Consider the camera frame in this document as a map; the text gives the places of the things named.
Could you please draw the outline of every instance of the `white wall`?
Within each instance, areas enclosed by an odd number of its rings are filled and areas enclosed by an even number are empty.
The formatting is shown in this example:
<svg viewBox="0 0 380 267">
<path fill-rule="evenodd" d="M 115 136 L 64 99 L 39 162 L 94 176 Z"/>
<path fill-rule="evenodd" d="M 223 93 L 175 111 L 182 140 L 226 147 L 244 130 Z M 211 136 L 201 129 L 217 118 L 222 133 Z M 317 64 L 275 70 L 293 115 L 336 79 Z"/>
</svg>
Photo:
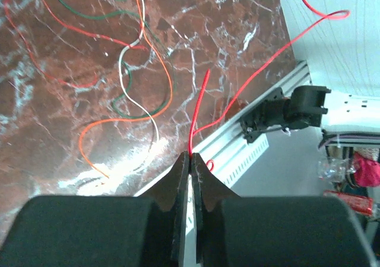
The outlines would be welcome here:
<svg viewBox="0 0 380 267">
<path fill-rule="evenodd" d="M 293 45 L 307 60 L 314 85 L 345 93 L 380 96 L 380 0 L 308 0 L 326 14 L 349 9 L 345 20 L 323 21 Z M 301 0 L 281 0 L 290 38 L 319 16 Z"/>
</svg>

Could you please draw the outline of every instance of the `marble surface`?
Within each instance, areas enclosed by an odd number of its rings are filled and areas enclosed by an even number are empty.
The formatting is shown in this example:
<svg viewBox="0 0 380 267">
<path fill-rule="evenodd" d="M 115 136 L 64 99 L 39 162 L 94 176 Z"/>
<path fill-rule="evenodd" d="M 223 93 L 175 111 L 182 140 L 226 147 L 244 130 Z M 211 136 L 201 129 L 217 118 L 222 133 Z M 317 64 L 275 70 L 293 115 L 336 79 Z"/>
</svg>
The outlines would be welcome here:
<svg viewBox="0 0 380 267">
<path fill-rule="evenodd" d="M 132 42 L 139 23 L 121 15 L 92 21 L 70 13 L 57 0 L 46 0 L 68 24 Z M 136 1 L 64 0 L 78 11 L 100 15 L 115 9 L 137 12 Z M 144 160 L 153 137 L 149 121 L 107 123 L 85 137 L 91 161 L 111 180 L 99 185 L 78 150 L 80 132 L 89 123 L 117 117 L 111 101 L 120 95 L 117 59 L 122 46 L 85 37 L 59 25 L 41 0 L 12 0 L 12 19 L 32 45 L 39 65 L 55 78 L 91 82 L 74 89 L 45 78 L 32 64 L 24 43 L 0 15 L 0 242 L 20 207 L 36 195 L 133 195 L 168 168 L 186 150 L 191 116 L 208 68 L 211 78 L 197 126 L 220 116 L 227 102 L 277 49 L 289 41 L 279 0 L 145 0 L 152 32 L 168 49 L 166 65 L 176 83 L 173 103 L 156 118 L 161 140 L 149 168 L 131 169 Z M 130 50 L 124 59 L 132 69 L 131 96 L 149 110 L 168 97 L 168 81 L 152 50 Z M 229 116 L 254 100 L 295 67 L 291 49 L 257 76 Z M 141 110 L 122 101 L 132 115 Z M 199 143 L 217 127 L 195 137 Z"/>
</svg>

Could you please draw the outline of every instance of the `clear plastic bottle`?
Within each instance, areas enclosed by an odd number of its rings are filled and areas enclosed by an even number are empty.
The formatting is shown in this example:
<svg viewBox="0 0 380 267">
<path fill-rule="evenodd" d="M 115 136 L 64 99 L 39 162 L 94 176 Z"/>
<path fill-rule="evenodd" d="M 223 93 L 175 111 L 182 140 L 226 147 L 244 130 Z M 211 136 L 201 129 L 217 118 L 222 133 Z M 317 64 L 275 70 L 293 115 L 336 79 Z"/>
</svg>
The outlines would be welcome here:
<svg viewBox="0 0 380 267">
<path fill-rule="evenodd" d="M 325 157 L 318 162 L 318 176 L 321 179 L 341 183 L 346 179 L 347 174 L 352 174 L 356 170 L 351 159 L 340 159 Z"/>
</svg>

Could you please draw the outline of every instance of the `white wire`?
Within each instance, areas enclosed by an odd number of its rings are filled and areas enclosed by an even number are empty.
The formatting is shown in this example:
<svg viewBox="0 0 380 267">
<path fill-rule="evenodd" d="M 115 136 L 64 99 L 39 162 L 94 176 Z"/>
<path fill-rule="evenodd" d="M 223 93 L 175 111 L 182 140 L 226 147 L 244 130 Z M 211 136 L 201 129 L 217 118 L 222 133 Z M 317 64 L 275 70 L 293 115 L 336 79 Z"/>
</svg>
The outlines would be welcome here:
<svg viewBox="0 0 380 267">
<path fill-rule="evenodd" d="M 136 106 L 138 106 L 141 110 L 143 110 L 145 112 L 145 114 L 148 115 L 148 117 L 151 119 L 153 125 L 154 125 L 154 129 L 156 131 L 156 143 L 158 144 L 159 143 L 159 140 L 160 140 L 160 134 L 159 134 L 159 129 L 157 127 L 157 124 L 156 124 L 156 121 L 153 119 L 153 117 L 151 116 L 151 114 L 149 114 L 149 112 L 144 108 L 142 107 L 142 105 L 140 105 L 139 103 L 137 103 L 134 99 L 132 99 L 128 93 L 126 92 L 126 89 L 124 87 L 124 83 L 123 83 L 123 73 L 122 73 L 122 68 L 121 68 L 121 63 L 122 63 L 122 60 L 123 60 L 123 56 L 124 54 L 126 53 L 126 51 L 128 49 L 131 48 L 131 46 L 135 46 L 137 45 L 141 38 L 143 37 L 143 33 L 144 33 L 144 26 L 145 26 L 145 2 L 144 0 L 141 0 L 141 4 L 142 4 L 142 24 L 141 24 L 141 30 L 140 30 L 140 33 L 138 35 L 138 38 L 131 43 L 130 46 L 126 46 L 125 48 L 122 49 L 121 53 L 120 53 L 120 56 L 119 56 L 119 78 L 120 78 L 120 85 L 121 85 L 121 89 L 123 90 L 123 93 L 125 94 L 125 96 L 132 102 L 134 103 Z M 139 171 L 142 171 L 144 170 L 145 168 L 147 168 L 150 163 L 153 161 L 153 158 L 154 158 L 154 154 L 153 153 L 149 153 L 148 157 L 144 160 L 145 162 L 145 165 L 141 166 L 139 168 L 140 165 L 136 166 L 135 170 L 133 169 L 133 172 L 134 173 L 137 173 Z"/>
</svg>

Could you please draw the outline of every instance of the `red cloth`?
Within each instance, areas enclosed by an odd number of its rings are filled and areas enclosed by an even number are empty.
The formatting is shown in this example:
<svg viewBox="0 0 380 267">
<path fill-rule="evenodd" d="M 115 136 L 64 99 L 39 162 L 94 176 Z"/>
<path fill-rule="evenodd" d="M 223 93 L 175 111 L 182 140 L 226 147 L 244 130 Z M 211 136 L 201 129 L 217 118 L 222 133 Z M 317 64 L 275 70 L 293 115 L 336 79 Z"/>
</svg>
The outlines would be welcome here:
<svg viewBox="0 0 380 267">
<path fill-rule="evenodd" d="M 356 184 L 361 187 L 380 186 L 380 164 L 376 161 L 362 157 L 359 153 L 354 155 Z"/>
</svg>

